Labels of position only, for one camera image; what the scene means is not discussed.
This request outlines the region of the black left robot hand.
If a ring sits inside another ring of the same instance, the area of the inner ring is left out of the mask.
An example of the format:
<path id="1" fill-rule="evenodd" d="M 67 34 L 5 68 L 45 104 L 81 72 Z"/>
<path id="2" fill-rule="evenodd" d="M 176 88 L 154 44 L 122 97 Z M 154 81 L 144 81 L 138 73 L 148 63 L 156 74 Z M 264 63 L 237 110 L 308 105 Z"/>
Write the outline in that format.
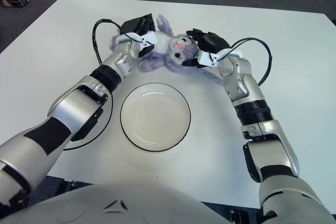
<path id="1" fill-rule="evenodd" d="M 121 25 L 121 34 L 136 33 L 139 36 L 147 34 L 149 31 L 155 31 L 155 24 L 152 14 L 147 14 L 124 22 Z"/>

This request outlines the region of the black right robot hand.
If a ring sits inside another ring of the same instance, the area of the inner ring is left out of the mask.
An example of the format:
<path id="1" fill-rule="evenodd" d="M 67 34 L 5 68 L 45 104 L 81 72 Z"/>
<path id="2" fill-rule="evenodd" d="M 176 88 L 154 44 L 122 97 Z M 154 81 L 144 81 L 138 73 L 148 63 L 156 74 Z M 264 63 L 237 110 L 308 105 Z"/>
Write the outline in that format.
<path id="1" fill-rule="evenodd" d="M 199 29 L 193 28 L 188 30 L 186 34 L 197 42 L 200 52 L 193 59 L 184 60 L 182 62 L 183 66 L 216 68 L 218 62 L 233 51 L 228 42 L 215 33 L 204 33 Z"/>

